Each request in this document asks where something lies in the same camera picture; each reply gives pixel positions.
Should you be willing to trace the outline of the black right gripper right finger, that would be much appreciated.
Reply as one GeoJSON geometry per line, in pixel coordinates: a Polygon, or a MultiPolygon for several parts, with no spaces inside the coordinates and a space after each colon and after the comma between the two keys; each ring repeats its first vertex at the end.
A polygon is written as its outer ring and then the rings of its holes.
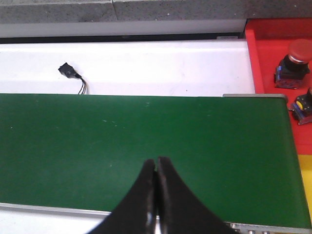
{"type": "Polygon", "coordinates": [[[235,234],[181,179],[168,157],[157,160],[160,229],[163,234],[235,234]]]}

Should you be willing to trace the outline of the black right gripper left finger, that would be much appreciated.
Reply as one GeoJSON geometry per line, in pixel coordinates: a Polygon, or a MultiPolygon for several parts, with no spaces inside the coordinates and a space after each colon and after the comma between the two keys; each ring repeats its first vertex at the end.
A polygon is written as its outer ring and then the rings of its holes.
{"type": "Polygon", "coordinates": [[[155,163],[148,159],[123,200],[89,233],[153,234],[155,226],[155,163]]]}

